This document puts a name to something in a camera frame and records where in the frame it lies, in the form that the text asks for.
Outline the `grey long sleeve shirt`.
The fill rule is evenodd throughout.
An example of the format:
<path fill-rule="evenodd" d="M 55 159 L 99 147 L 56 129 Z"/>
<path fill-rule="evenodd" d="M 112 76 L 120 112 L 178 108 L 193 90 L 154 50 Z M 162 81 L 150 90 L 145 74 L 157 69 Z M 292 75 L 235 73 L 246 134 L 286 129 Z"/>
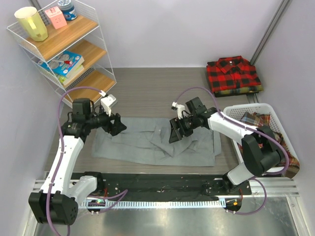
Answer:
<path fill-rule="evenodd" d="M 167 118 L 122 118 L 127 129 L 116 136 L 97 129 L 92 157 L 158 166 L 212 167 L 221 154 L 218 132 L 199 127 L 189 137 L 169 143 Z"/>

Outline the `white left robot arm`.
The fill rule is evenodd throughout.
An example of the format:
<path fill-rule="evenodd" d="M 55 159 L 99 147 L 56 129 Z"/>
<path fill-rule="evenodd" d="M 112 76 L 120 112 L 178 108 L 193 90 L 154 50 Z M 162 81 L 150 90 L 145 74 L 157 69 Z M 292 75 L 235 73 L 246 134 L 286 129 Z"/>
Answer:
<path fill-rule="evenodd" d="M 84 172 L 74 186 L 70 185 L 73 169 L 87 137 L 94 129 L 102 128 L 111 136 L 126 130 L 121 116 L 112 113 L 117 102 L 113 95 L 100 100 L 100 109 L 88 98 L 75 99 L 68 120 L 61 126 L 61 137 L 48 177 L 38 192 L 29 196 L 29 205 L 40 224 L 71 226 L 79 205 L 89 196 L 100 196 L 105 183 L 100 172 Z"/>

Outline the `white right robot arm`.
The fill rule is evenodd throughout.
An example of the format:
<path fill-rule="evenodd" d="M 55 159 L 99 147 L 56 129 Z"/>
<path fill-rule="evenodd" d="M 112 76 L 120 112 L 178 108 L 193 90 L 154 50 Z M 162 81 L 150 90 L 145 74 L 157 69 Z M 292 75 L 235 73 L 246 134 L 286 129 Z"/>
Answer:
<path fill-rule="evenodd" d="M 199 127 L 216 131 L 241 145 L 243 162 L 222 176 L 222 188 L 234 194 L 240 185 L 253 177 L 267 173 L 284 160 L 286 151 L 275 140 L 270 127 L 254 127 L 237 121 L 215 107 L 206 108 L 199 97 L 185 105 L 172 103 L 177 117 L 170 120 L 169 143 L 180 141 Z"/>

